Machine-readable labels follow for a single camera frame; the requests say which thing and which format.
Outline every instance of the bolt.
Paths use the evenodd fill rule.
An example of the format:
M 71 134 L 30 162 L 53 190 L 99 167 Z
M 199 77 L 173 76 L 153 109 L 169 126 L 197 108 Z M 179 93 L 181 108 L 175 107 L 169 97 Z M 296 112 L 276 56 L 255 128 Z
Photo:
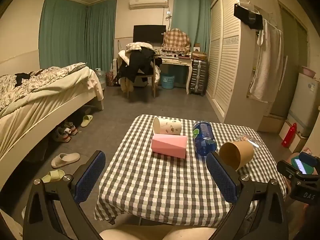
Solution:
M 35 179 L 35 181 L 33 182 L 33 184 L 38 185 L 40 183 L 40 179 Z
M 71 180 L 71 175 L 69 175 L 69 174 L 64 175 L 64 176 L 63 176 L 63 180 L 64 180 L 64 181 L 69 181 L 69 180 Z
M 248 175 L 241 175 L 241 180 L 243 181 L 249 181 L 249 176 Z
M 278 185 L 278 181 L 276 181 L 275 179 L 271 179 L 270 181 L 271 181 L 271 184 Z

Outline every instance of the mattress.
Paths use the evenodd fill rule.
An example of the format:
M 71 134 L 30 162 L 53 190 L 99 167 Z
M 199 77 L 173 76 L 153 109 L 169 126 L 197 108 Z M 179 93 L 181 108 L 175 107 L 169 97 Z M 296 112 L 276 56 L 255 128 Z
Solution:
M 15 106 L 10 104 L 8 114 L 0 118 L 0 159 L 40 120 L 89 89 L 95 89 L 98 100 L 103 99 L 96 74 L 91 69 L 84 68 L 53 82 L 47 90 L 31 93 L 29 98 L 18 100 L 14 103 Z

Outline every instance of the teal curtain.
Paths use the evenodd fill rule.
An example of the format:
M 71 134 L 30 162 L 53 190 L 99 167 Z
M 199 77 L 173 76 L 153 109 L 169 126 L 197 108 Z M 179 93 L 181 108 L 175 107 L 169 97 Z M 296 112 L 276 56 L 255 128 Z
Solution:
M 178 28 L 190 37 L 191 50 L 200 43 L 201 51 L 209 53 L 211 0 L 174 0 L 171 28 Z M 175 83 L 185 84 L 188 70 L 183 66 L 169 68 Z
M 86 62 L 86 6 L 70 0 L 44 0 L 39 26 L 41 68 Z
M 86 18 L 87 62 L 92 69 L 109 71 L 113 59 L 117 0 L 88 6 Z

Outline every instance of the silver suitcase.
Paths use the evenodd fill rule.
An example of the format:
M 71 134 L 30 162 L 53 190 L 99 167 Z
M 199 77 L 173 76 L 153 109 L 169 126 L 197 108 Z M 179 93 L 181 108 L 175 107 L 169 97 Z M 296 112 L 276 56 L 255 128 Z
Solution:
M 192 63 L 192 74 L 189 84 L 189 92 L 205 94 L 207 86 L 208 64 L 204 60 L 194 59 Z

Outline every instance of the louvered door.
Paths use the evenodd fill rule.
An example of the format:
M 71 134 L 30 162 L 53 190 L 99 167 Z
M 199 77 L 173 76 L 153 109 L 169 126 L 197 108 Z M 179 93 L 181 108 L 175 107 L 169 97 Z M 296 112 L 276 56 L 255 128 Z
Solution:
M 211 36 L 209 48 L 209 77 L 207 92 L 213 98 L 217 79 L 219 49 L 221 36 L 221 0 L 218 0 L 211 9 Z
M 237 0 L 222 0 L 223 42 L 214 99 L 224 112 L 230 103 L 237 69 L 240 21 L 233 16 L 236 2 Z

